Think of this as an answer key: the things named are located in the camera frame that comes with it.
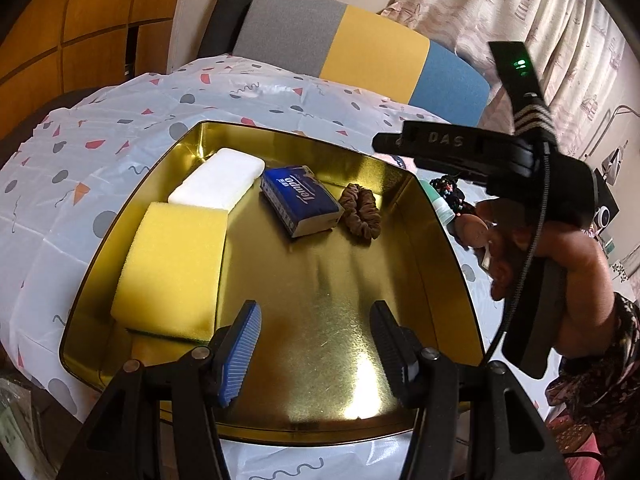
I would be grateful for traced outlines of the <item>patterned sleeve forearm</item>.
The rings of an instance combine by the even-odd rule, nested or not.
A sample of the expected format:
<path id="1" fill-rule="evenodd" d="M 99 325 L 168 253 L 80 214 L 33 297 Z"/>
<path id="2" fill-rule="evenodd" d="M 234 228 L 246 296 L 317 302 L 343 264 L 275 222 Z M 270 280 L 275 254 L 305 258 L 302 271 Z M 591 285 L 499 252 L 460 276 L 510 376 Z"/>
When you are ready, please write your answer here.
<path id="1" fill-rule="evenodd" d="M 590 426 L 608 479 L 639 477 L 639 306 L 616 295 L 616 329 L 600 356 L 564 359 L 546 390 L 574 422 Z"/>

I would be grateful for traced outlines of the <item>person's right hand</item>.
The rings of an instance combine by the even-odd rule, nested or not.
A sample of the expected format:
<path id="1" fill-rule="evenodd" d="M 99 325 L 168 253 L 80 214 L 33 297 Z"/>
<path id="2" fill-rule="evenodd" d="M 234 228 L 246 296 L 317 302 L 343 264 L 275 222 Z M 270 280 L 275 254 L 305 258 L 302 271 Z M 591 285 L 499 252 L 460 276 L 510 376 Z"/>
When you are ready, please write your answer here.
<path id="1" fill-rule="evenodd" d="M 514 291 L 534 229 L 521 222 L 520 206 L 508 200 L 483 200 L 475 209 L 490 224 L 490 296 L 501 300 Z M 566 310 L 555 350 L 567 359 L 604 353 L 613 339 L 616 314 L 608 262 L 599 244 L 574 226 L 548 222 L 536 255 L 554 260 L 567 272 Z"/>

